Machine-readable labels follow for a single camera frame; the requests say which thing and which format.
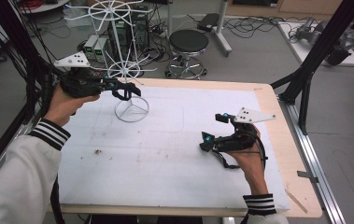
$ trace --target hand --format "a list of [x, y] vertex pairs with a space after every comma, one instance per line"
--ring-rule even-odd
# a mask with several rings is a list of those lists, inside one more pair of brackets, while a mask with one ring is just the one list
[[[255, 129], [258, 132], [258, 137], [261, 137], [259, 130], [256, 127]], [[257, 143], [245, 150], [228, 152], [229, 155], [235, 158], [238, 165], [244, 171], [252, 195], [269, 193], [266, 181], [264, 180], [261, 154], [259, 152], [260, 149]]]
[[99, 98], [100, 95], [73, 98], [64, 93], [60, 85], [57, 85], [54, 89], [49, 111], [44, 119], [48, 119], [63, 127], [69, 121], [70, 116], [81, 108], [84, 103], [96, 101]]

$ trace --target sleeve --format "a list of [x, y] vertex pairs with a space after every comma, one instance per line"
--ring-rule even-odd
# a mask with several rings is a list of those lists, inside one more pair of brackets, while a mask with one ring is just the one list
[[42, 119], [7, 148], [0, 168], [0, 223], [42, 223], [70, 134]]
[[244, 196], [248, 213], [241, 224], [288, 224], [284, 215], [276, 212], [273, 194]]

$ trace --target black striped cuff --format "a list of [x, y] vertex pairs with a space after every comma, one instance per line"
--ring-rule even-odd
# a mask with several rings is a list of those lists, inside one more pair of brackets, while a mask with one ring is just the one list
[[48, 119], [40, 120], [28, 135], [42, 139], [57, 150], [61, 150], [71, 136], [69, 132]]
[[243, 196], [248, 213], [255, 216], [268, 216], [276, 213], [273, 194]]

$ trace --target gray floor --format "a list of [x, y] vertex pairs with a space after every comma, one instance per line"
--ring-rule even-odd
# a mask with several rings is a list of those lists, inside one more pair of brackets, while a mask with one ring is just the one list
[[[55, 21], [62, 16], [55, 10], [39, 15], [41, 22]], [[176, 23], [188, 21], [178, 19]], [[51, 33], [44, 40], [57, 58], [76, 52], [76, 46], [92, 34], [91, 29], [68, 29], [60, 21], [51, 25]], [[194, 22], [184, 27], [194, 27]], [[257, 32], [252, 38], [240, 38], [229, 30], [223, 31], [233, 52], [225, 57], [213, 35], [208, 35], [208, 51], [199, 57], [208, 69], [201, 81], [232, 81], [272, 83], [292, 73], [299, 67], [287, 41], [275, 28]], [[158, 68], [144, 77], [165, 78], [166, 63], [152, 63], [147, 68]], [[275, 90], [281, 93], [285, 87]], [[11, 62], [0, 63], [0, 136], [24, 104], [24, 83]], [[321, 66], [314, 75], [307, 117], [307, 130], [333, 194], [347, 223], [354, 223], [354, 67]], [[83, 223], [77, 215], [65, 216], [67, 223]], [[150, 223], [155, 217], [141, 217]], [[326, 215], [321, 218], [289, 218], [290, 223], [329, 223]], [[205, 223], [219, 223], [219, 218], [208, 217]], [[55, 223], [47, 215], [44, 223]]]

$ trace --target chair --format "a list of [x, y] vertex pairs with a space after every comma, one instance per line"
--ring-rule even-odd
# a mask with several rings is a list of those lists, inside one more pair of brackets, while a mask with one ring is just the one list
[[194, 30], [179, 30], [169, 37], [170, 49], [177, 55], [167, 65], [165, 76], [180, 78], [196, 78], [205, 76], [207, 71], [203, 64], [194, 58], [205, 52], [208, 38]]

